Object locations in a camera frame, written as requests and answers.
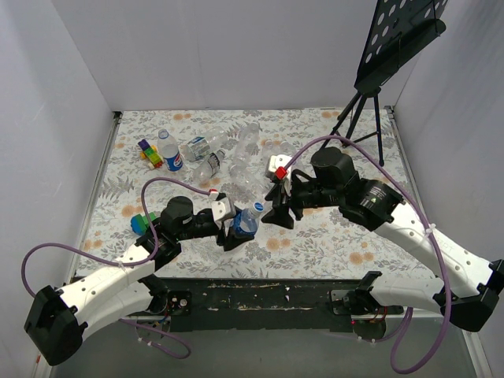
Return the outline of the Pocari Sweat plastic bottle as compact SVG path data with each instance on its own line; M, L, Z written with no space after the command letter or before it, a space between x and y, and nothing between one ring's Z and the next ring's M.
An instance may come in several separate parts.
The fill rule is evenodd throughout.
M253 208L247 208L237 213L232 222L233 227L241 227L245 231L258 231L258 223L261 213L257 213Z

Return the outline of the Pocari Sweat cap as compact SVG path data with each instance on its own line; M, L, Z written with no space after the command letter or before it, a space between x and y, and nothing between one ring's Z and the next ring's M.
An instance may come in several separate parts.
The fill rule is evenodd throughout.
M257 213L263 213L264 210L265 210L265 207L264 207L264 205L262 203L255 202L254 205L253 205L253 209Z

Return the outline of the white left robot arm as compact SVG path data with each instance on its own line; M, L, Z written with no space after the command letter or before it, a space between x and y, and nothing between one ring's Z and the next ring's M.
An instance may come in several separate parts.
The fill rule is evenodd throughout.
M169 289L155 273L182 251L181 242L213 237L226 251L254 239L257 226L243 225L246 211L214 193L209 208L196 213L192 201L177 196L161 215L114 261L63 287L32 292L24 330L47 364L67 361L86 338L132 313L158 315L169 303Z

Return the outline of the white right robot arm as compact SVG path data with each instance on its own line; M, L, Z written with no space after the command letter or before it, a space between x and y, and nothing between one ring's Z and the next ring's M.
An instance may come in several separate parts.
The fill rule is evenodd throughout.
M337 313L366 315L390 306L425 309L478 332L503 289L503 262L470 253L432 226L423 226L411 204L379 180L361 178L351 157L336 147L311 158L314 176L287 167L287 155L269 158L265 175L274 183L265 199L265 224L292 229L304 209L336 207L349 222L391 241L428 267L434 278L409 281L367 272L355 289L334 298Z

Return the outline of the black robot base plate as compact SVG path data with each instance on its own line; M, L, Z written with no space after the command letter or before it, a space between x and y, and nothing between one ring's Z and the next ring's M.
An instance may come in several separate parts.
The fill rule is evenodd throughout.
M358 280L144 278L150 311L173 332L316 329L352 332Z

